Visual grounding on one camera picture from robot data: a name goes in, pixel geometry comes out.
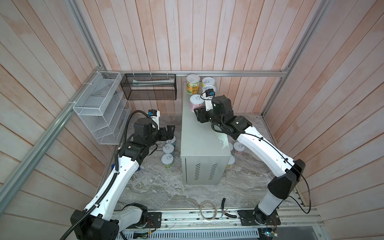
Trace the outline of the pink label can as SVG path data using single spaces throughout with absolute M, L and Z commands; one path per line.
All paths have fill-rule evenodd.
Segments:
M 209 90 L 209 89 L 212 89 L 215 93 L 217 91 L 217 88 L 215 86 L 213 86 L 213 85 L 205 85 L 202 88 L 203 92 L 205 92 L 206 90 Z

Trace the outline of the yellow label can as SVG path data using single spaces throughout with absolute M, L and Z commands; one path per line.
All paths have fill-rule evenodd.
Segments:
M 215 86 L 216 80 L 214 78 L 206 77 L 202 79 L 202 85 L 204 86 Z

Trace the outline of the tall yellow peach can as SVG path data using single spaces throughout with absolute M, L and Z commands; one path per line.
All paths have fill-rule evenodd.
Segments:
M 200 91 L 201 78 L 196 74 L 190 74 L 186 77 L 187 80 L 187 93 L 195 95 Z

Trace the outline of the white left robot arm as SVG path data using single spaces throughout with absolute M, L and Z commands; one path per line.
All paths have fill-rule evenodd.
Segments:
M 78 240 L 115 240 L 127 227 L 147 225 L 148 208 L 138 203 L 116 211 L 115 207 L 127 183 L 139 169 L 150 148 L 158 142 L 171 140 L 175 126 L 160 127 L 158 118 L 144 117 L 134 123 L 134 133 L 122 138 L 115 154 L 115 168 L 98 193 L 82 211 L 74 211 L 71 226 L 62 239 L 74 233 Z

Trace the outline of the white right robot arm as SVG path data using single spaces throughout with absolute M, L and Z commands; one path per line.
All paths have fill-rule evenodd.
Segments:
M 201 95 L 205 106 L 194 110 L 200 123 L 211 124 L 213 131 L 226 134 L 246 146 L 272 171 L 274 178 L 268 184 L 268 191 L 253 211 L 258 225 L 267 225 L 280 204 L 286 200 L 300 179 L 306 164 L 285 155 L 266 138 L 245 117 L 236 116 L 231 100 L 225 96 Z

